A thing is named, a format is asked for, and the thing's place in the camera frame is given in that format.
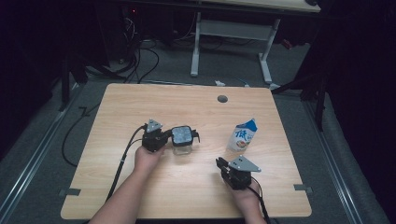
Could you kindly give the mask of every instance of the gray carpet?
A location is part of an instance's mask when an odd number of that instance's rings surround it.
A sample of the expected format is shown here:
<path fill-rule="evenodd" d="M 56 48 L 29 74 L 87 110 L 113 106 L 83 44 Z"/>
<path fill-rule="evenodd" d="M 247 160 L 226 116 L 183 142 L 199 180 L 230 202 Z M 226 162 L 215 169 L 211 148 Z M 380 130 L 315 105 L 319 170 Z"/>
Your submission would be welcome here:
<path fill-rule="evenodd" d="M 245 46 L 252 51 L 260 49 L 252 43 Z M 215 47 L 216 44 L 203 46 Z M 190 77 L 192 46 L 174 45 L 172 48 L 160 43 L 154 50 L 158 53 L 160 62 L 149 73 L 143 83 L 167 81 L 190 83 L 196 85 L 215 85 L 219 80 L 226 86 L 244 86 L 245 82 L 252 87 L 267 88 L 263 82 L 262 72 L 257 54 L 236 49 L 233 44 L 224 44 L 218 49 L 202 49 L 200 74 Z M 268 64 L 275 84 L 281 85 L 292 81 L 309 46 L 296 47 L 287 50 L 274 45 L 268 58 Z M 141 50 L 141 63 L 137 74 L 144 75 L 156 63 L 156 56 L 147 50 Z M 15 207 L 7 223 L 82 223 L 82 220 L 63 220 L 60 212 L 64 198 L 59 196 L 61 189 L 67 189 L 73 178 L 75 168 L 67 164 L 62 157 L 62 144 L 69 128 L 80 118 L 80 107 L 92 108 L 100 103 L 106 85 L 116 82 L 108 78 L 90 76 L 76 101 L 70 106 L 59 130 L 54 133 L 49 150 L 34 178 Z M 9 154 L 1 161 L 0 200 L 3 202 L 11 191 L 18 176 L 30 160 L 39 145 L 44 133 L 59 114 L 61 106 L 60 84 L 53 90 L 54 97 L 47 102 L 32 118 L 31 123 L 21 135 L 19 141 Z M 297 162 L 303 182 L 313 192 L 308 194 L 313 213 L 304 218 L 278 218 L 277 223 L 349 223 L 340 197 L 334 187 L 328 167 L 323 157 L 321 144 L 316 135 L 316 129 L 306 113 L 304 103 L 300 101 L 298 91 L 287 91 L 275 95 L 276 106 L 282 119 L 291 150 Z M 96 110 L 81 122 L 69 134 L 65 142 L 66 157 L 77 163 L 84 148 Z M 332 148 L 334 157 L 339 162 L 340 170 L 350 186 L 352 195 L 361 212 L 363 223 L 389 223 L 382 209 L 376 203 L 359 166 L 347 147 L 342 131 L 332 112 L 332 105 L 327 98 L 324 114 L 324 134 Z M 140 221 L 141 223 L 219 223 L 220 220 L 162 220 Z M 227 223 L 237 223 L 240 220 L 227 220 Z"/>

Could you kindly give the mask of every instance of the desk leg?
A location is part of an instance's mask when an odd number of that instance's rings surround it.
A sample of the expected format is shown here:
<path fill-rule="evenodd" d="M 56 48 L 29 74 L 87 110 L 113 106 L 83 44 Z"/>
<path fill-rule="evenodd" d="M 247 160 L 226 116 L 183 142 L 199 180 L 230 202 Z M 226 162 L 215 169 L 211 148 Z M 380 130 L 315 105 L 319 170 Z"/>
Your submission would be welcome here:
<path fill-rule="evenodd" d="M 194 46 L 194 52 L 192 54 L 192 63 L 191 63 L 192 77 L 198 77 L 200 35 L 201 35 L 201 12 L 197 12 L 197 22 L 195 27 L 195 46 Z"/>
<path fill-rule="evenodd" d="M 268 54 L 270 53 L 271 46 L 274 42 L 274 38 L 275 38 L 275 35 L 277 32 L 277 27 L 279 26 L 279 23 L 280 23 L 280 19 L 275 20 L 274 25 L 272 26 L 270 34 L 268 36 L 267 45 L 264 50 L 264 53 L 259 54 L 260 65 L 262 66 L 262 75 L 264 76 L 264 81 L 267 84 L 272 83 L 270 70 L 268 69 L 267 57 L 268 57 Z"/>

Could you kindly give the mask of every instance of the table top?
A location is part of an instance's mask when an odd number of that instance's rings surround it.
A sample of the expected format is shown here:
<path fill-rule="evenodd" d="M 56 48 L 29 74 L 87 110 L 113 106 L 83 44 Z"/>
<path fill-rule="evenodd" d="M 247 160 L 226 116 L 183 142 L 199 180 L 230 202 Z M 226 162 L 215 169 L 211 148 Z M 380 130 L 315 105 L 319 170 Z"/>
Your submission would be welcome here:
<path fill-rule="evenodd" d="M 305 0 L 201 0 L 202 2 L 241 5 L 246 7 L 268 7 L 302 12 L 320 12 L 319 6 L 310 6 Z"/>
<path fill-rule="evenodd" d="M 220 103 L 219 95 L 228 102 Z M 258 131 L 247 150 L 227 149 L 235 125 L 252 118 Z M 191 126 L 201 142 L 195 138 L 192 153 L 182 156 L 166 145 L 169 149 L 150 177 L 139 218 L 241 217 L 216 165 L 218 157 L 231 161 L 240 154 L 262 169 L 252 176 L 262 185 L 270 217 L 310 216 L 305 192 L 294 189 L 302 180 L 268 89 L 110 84 L 70 186 L 81 192 L 66 196 L 63 218 L 91 218 L 104 204 L 131 135 L 149 119 L 159 121 L 163 130 Z M 132 172 L 140 145 L 131 146 L 119 184 Z"/>

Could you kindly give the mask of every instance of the human arm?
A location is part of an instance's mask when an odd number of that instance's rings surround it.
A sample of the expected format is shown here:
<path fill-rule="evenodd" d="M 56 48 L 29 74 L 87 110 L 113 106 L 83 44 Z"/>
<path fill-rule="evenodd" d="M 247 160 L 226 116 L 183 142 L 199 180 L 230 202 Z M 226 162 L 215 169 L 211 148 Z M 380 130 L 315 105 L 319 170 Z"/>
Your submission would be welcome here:
<path fill-rule="evenodd" d="M 259 185 L 252 181 L 250 187 L 259 192 Z M 234 190 L 229 185 L 227 188 L 233 195 L 233 201 L 245 218 L 246 224 L 267 224 L 262 218 L 259 198 L 250 189 Z"/>
<path fill-rule="evenodd" d="M 135 223 L 146 183 L 163 152 L 164 147 L 154 153 L 139 147 L 134 156 L 134 170 L 93 216 L 90 223 Z"/>

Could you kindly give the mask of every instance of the dark background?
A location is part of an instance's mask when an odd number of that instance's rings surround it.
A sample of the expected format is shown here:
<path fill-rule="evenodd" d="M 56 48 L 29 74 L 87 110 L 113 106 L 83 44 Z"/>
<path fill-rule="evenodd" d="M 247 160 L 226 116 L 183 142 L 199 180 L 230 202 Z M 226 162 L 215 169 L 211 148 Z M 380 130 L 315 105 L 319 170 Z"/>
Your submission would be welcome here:
<path fill-rule="evenodd" d="M 396 6 L 382 1 L 320 1 L 322 13 L 346 18 L 321 27 L 312 21 L 282 20 L 276 43 L 311 43 L 296 79 L 321 70 L 335 50 L 328 75 L 336 116 L 356 160 L 391 222 L 394 215 L 394 139 L 396 76 Z M 107 65 L 121 58 L 125 44 L 117 8 L 64 1 L 0 3 L 1 158 L 37 109 L 51 97 L 70 50 Z M 141 35 L 168 45 L 191 25 L 191 12 L 138 7 Z M 312 82 L 301 88 L 312 87 Z"/>

